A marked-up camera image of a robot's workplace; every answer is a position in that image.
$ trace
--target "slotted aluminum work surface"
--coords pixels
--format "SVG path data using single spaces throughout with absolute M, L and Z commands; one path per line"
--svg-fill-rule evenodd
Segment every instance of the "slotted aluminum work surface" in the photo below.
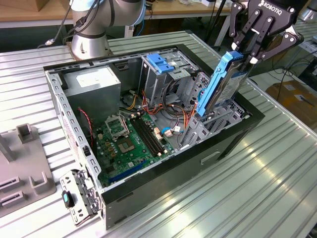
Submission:
M 130 52 L 183 43 L 219 59 L 186 32 L 110 41 Z M 66 47 L 0 54 L 0 132 L 38 128 L 57 192 L 0 218 L 1 237 L 305 237 L 317 222 L 317 137 L 251 83 L 240 92 L 265 114 L 230 156 L 109 231 L 99 217 L 76 228 L 58 178 L 77 168 L 57 120 L 43 65 L 72 61 Z

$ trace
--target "yellow wire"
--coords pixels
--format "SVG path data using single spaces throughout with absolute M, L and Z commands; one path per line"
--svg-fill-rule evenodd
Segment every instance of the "yellow wire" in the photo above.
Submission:
M 134 108 L 135 103 L 136 103 L 137 96 L 138 96 L 138 95 L 136 95 L 136 94 L 134 95 L 134 99 L 133 99 L 132 105 L 129 106 L 128 108 L 126 108 L 126 110 L 131 110 L 132 108 Z

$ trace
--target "gray holder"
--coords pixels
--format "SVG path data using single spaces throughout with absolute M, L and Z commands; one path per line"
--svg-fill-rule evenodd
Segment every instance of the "gray holder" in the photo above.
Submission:
M 55 191 L 37 129 L 27 123 L 0 135 L 0 217 Z

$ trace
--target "green motherboard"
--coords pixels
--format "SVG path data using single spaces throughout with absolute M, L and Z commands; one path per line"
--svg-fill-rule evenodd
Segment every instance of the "green motherboard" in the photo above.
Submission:
M 125 125 L 118 119 L 94 129 L 97 137 L 96 158 L 102 169 L 98 178 L 103 186 L 109 186 L 174 152 L 171 145 L 164 139 L 157 140 L 153 132 L 155 124 L 148 114 L 139 116 L 137 119 L 122 117 L 121 122 L 125 122 Z M 123 133 L 122 136 L 113 138 L 113 134 L 127 131 L 126 129 L 128 134 Z M 161 153 L 153 153 L 153 144 L 162 148 Z

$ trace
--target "wooden table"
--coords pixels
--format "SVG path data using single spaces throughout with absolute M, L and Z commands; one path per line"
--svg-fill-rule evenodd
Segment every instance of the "wooden table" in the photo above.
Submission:
M 153 4 L 153 15 L 147 10 L 145 19 L 167 19 L 167 18 L 185 18 L 211 16 L 212 6 L 207 7 L 201 3 L 192 3 L 191 5 L 181 4 L 178 0 L 171 2 L 156 1 Z M 52 26 L 59 25 L 66 13 L 60 0 L 50 0 L 39 12 L 23 10 L 0 5 L 0 28 L 30 27 L 30 26 Z M 220 45 L 230 23 L 230 8 L 224 8 L 220 15 L 226 15 L 227 18 L 216 41 Z M 73 24 L 71 12 L 65 21 L 65 24 Z M 132 36 L 132 28 L 126 27 L 125 37 Z

